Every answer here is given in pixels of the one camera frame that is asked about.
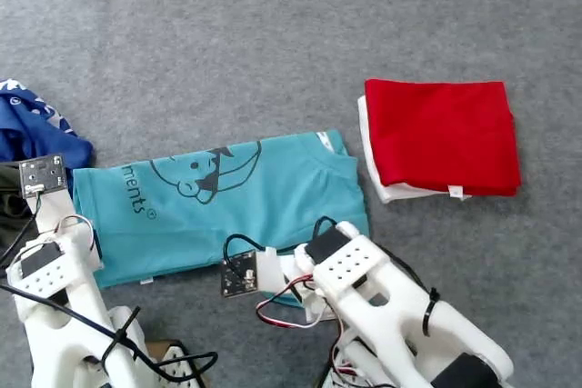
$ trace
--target teal t-shirt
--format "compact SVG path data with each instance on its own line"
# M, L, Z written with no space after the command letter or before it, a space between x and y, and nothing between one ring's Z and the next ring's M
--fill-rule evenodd
M75 208L99 237L102 287L217 264L233 233L299 244L322 215L368 234L356 158L336 130L79 169L74 179ZM229 253L249 249L234 241Z

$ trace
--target clothing tag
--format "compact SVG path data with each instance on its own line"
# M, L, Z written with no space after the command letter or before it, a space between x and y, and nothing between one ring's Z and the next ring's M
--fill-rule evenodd
M448 193L451 197L455 197L456 199L465 200L465 196L463 196L463 187L460 185L449 185L448 186Z
M321 141L321 143L326 147L326 149L328 149L330 152L333 152L333 153L336 152L334 150L334 146L331 144L331 140L329 139L327 132L316 132L316 134L319 137L319 140Z

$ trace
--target red and white wire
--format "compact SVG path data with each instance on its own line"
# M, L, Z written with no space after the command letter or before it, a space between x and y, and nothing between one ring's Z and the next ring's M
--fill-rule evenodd
M309 324L299 324L299 323L286 322L284 320L277 320L276 318L268 317L268 316L261 313L261 309L263 309L265 306L272 303L275 299L277 299L278 297L280 297L281 295L286 293L286 291L289 290L292 286L299 284L300 282L308 281L312 278L313 278L312 274L305 274L303 276L296 277L294 280L290 281L285 286L285 288L283 288L277 294L273 295L272 297L270 297L270 298L268 298L268 299L264 300L263 302L260 302L256 305L256 307L255 307L256 316L264 323L272 324L276 327L283 327L286 329L310 329L310 328L314 327L316 324L321 322L321 319L323 318L324 312L326 310L325 307L321 311L321 313L317 316L317 318L312 323L309 323Z

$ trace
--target white folded cloth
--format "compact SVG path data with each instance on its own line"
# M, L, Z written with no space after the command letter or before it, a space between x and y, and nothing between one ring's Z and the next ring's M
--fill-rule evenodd
M364 146L364 155L366 156L367 171L370 173L372 184L383 204L387 204L397 199L411 199L415 197L427 197L433 194L449 194L449 192L426 190L424 188L415 188L409 184L392 184L383 186L380 182L380 174L374 162L372 153L372 144L370 143L370 129L367 121L366 97L363 95L357 99L357 109L360 114L360 133L362 135L362 144Z

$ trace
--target printed logo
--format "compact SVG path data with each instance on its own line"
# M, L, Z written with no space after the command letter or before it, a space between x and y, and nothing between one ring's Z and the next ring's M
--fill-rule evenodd
M139 182L135 177L134 167L131 165L125 165L121 167L121 171L123 172L125 188L127 190L129 200L131 201L134 214L141 214L146 210L146 207L144 206L146 199L142 196L141 190L139 188ZM157 212L153 208L149 208L145 214L150 220L155 220L157 217Z
M255 171L261 155L260 141L233 154L228 147L170 156L150 161L154 172L178 194L209 204L218 193L243 185Z

